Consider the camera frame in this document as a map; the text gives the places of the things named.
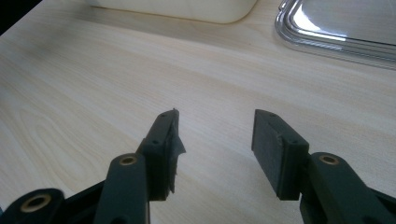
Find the light wood grain surface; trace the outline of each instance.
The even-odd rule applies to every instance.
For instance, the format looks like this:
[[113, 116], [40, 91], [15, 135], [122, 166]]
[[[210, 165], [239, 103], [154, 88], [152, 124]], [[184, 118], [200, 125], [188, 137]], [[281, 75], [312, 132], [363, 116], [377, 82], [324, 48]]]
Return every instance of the light wood grain surface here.
[[42, 2], [0, 36], [0, 205], [103, 180], [163, 111], [187, 154], [152, 223], [303, 223], [250, 150], [256, 108], [396, 196], [396, 72], [286, 48], [280, 0], [219, 25]]

